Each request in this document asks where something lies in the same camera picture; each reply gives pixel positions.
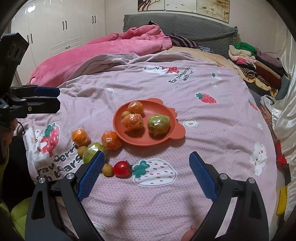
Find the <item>left green sleeve forearm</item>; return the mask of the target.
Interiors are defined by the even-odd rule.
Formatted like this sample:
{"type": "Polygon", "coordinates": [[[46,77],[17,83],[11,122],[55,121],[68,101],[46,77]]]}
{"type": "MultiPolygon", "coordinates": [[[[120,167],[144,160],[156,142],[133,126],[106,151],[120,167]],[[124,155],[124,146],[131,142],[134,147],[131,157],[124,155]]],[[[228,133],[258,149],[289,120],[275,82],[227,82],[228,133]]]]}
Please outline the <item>left green sleeve forearm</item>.
{"type": "Polygon", "coordinates": [[[1,240],[24,240],[25,217],[34,186],[25,153],[10,151],[1,162],[1,240]]]}

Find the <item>person left hand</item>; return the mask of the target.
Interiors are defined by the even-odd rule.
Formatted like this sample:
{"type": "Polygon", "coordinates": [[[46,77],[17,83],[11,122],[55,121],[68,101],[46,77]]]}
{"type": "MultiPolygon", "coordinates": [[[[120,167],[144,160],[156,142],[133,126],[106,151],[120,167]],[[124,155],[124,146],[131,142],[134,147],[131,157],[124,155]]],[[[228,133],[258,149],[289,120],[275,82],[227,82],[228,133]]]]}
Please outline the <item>person left hand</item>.
{"type": "Polygon", "coordinates": [[[4,148],[11,143],[17,126],[18,120],[16,118],[10,122],[9,127],[1,125],[1,148],[4,148]]]}

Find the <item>person right hand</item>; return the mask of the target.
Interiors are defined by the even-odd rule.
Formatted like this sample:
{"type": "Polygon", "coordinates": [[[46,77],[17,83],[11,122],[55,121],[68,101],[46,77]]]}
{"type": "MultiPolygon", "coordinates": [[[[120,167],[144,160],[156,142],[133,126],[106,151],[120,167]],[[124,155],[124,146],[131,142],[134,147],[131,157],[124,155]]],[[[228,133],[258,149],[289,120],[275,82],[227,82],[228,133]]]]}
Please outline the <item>person right hand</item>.
{"type": "Polygon", "coordinates": [[[182,236],[181,241],[190,241],[196,231],[197,229],[194,226],[190,226],[189,229],[182,236]]]}

